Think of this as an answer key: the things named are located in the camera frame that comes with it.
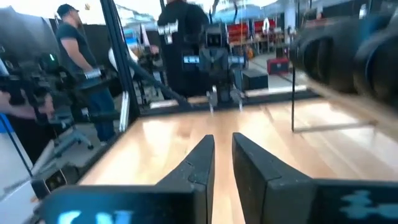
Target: person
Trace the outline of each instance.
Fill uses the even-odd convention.
[[[85,36],[79,31],[83,26],[78,10],[69,4],[63,4],[57,9],[58,15],[63,23],[56,32],[56,38],[60,47],[60,54],[66,68],[73,73],[89,72],[96,66],[96,61],[91,53]],[[101,80],[89,79],[83,85],[95,85]],[[112,112],[114,102],[109,89],[102,89],[88,96],[90,112]],[[114,135],[112,121],[95,123],[97,137],[104,145]]]
[[[13,115],[18,118],[36,119],[33,106],[29,104],[14,106],[10,104],[10,99],[11,95],[9,93],[0,91],[0,113]],[[54,107],[50,95],[45,97],[45,103],[43,106],[39,107],[39,112],[46,114],[48,118],[52,117]]]
[[[206,94],[211,88],[208,74],[195,71],[184,72],[182,53],[198,55],[199,44],[187,43],[187,37],[199,37],[209,24],[203,9],[184,0],[167,0],[159,16],[158,33],[162,47],[169,87],[184,97]]]

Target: jeans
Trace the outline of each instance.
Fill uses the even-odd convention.
[[[84,85],[95,85],[98,81],[87,80]],[[107,88],[90,94],[88,100],[90,102],[90,113],[113,112],[115,110],[111,92]],[[113,121],[95,123],[94,127],[97,130],[97,137],[101,142],[106,142],[115,135]]]

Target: black box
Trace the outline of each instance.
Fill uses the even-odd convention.
[[[243,71],[243,90],[258,90],[268,88],[268,74],[255,69]]]

